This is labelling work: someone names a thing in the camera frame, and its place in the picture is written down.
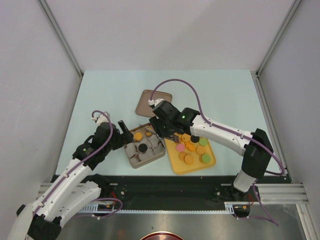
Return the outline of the black sandwich cookie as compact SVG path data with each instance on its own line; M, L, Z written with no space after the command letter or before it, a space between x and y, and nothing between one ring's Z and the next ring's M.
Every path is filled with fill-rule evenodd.
M192 143L198 143L199 140L200 140L200 137L199 137L199 136L195 136L195 135L191 135L191 136L190 136L190 141L191 141Z
M145 153L147 150L148 150L148 146L147 146L145 143L141 143L141 144L138 146L138 151L139 151L140 153Z

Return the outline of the rose gold cookie tin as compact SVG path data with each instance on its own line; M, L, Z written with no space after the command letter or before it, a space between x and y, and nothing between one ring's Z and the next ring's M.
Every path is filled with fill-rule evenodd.
M130 130L132 142L124 145L124 151L129 164L138 169L165 156L166 148L150 123L140 124Z

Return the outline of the metal tongs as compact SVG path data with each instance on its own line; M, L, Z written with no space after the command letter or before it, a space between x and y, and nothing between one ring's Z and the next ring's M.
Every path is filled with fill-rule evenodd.
M139 124L140 129L142 130L142 132L144 132L144 134L146 135L147 138L151 137L151 136L155 136L156 138L158 138L158 134L156 133L156 131L154 130L154 128L150 125L150 124Z

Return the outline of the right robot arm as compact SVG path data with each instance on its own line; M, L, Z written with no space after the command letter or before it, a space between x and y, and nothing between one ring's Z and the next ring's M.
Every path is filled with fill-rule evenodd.
M252 184L265 175L273 149L264 130L248 132L229 128L205 119L195 109L186 107L179 111L161 98L149 100L148 105L155 115L149 122L160 137L175 140L175 134L188 134L216 142L242 156L241 169L230 188L232 199L242 201Z

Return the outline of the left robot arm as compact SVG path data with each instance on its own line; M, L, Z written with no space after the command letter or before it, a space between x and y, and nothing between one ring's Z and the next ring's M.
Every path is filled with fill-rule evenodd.
M106 201L110 181L93 170L106 156L133 141L133 134L120 120L118 126L98 120L95 133L79 145L63 173L35 202L21 205L8 239L55 240L63 226L92 201Z

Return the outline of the tan sandwich cookie spotted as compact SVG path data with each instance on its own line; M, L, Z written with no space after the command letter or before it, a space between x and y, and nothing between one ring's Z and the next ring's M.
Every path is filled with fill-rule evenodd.
M191 140L191 136L184 133L182 136L181 136L181 139L184 141L184 142L189 142Z

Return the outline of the pink sandwich cookie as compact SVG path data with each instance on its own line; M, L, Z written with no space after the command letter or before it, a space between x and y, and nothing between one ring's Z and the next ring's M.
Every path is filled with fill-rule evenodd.
M184 152L185 151L185 144L184 143L179 143L176 145L175 147L176 151L177 152Z

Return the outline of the white paper cupcake liner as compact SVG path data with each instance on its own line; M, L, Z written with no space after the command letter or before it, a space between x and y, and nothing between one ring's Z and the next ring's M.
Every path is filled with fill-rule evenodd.
M155 155L160 155L166 152L164 146L159 144L158 147L152 149Z
M152 135L148 138L148 141L150 142L151 144L151 148L152 149L155 149L159 146L159 139L155 136L155 135Z
M137 148L134 143L129 143L126 145L126 148L124 149L126 156L129 160L136 160L137 159Z
M129 162L130 162L130 164L131 164L131 166L132 166L133 168L136 168L136 166L137 166L141 161L140 161L140 159L137 158L137 157L132 157L132 158L129 159Z
M151 149L148 149L145 153L140 153L138 155L140 161L145 164L152 162L154 160L155 156L156 155L154 154L154 152Z

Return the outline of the orange fish cookie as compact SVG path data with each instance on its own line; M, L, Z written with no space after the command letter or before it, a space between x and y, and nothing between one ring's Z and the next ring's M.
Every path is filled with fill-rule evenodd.
M195 151L196 147L190 142L185 142L185 148L188 149L189 151L193 152Z

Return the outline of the yellow plastic tray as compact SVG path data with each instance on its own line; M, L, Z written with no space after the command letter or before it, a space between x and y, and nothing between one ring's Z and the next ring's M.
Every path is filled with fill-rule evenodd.
M186 133L176 136L179 142L164 140L171 168L175 174L185 175L211 168L216 164L216 157L208 139Z

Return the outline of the green macaron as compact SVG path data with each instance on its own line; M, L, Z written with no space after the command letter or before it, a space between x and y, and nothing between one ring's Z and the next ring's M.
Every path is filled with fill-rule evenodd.
M208 140L206 138L199 139L199 145L205 147L208 144Z
M207 153L204 153L203 155L201 155L200 160L202 163L207 164L211 161L211 156Z

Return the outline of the rose gold tin lid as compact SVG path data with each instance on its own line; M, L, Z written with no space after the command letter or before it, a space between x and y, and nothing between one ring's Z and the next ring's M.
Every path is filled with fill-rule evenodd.
M149 107L148 100L150 100L153 90L145 89L142 91L139 102L137 104L135 113L138 116L152 118L155 115L152 112L152 108ZM156 91L152 97L153 100L164 99L168 102L172 102L173 95L163 91Z

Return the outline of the red round object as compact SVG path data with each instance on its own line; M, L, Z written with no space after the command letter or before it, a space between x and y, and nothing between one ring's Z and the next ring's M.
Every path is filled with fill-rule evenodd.
M143 236L140 240L184 240L181 236L168 232L157 231Z

